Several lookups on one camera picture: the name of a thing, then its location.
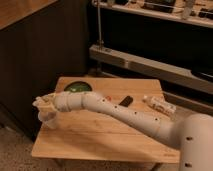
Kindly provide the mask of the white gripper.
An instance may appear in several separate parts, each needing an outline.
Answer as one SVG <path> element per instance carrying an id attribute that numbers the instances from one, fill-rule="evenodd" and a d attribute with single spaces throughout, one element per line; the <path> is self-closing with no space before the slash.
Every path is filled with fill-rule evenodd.
<path id="1" fill-rule="evenodd" d="M 57 112 L 57 108 L 54 105 L 56 94 L 50 93 L 44 96 L 38 96 L 32 103 L 34 107 L 37 107 L 40 112 Z"/>

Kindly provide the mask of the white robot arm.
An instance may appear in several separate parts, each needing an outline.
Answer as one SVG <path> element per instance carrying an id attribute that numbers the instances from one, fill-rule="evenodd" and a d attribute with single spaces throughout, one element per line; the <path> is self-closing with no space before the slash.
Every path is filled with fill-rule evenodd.
<path id="1" fill-rule="evenodd" d="M 106 114 L 150 138 L 180 151 L 179 171 L 213 171 L 213 117 L 193 114 L 179 122 L 115 104 L 94 91 L 62 91 L 38 96 L 32 103 L 38 118 L 48 125 L 59 112 L 88 110 Z"/>

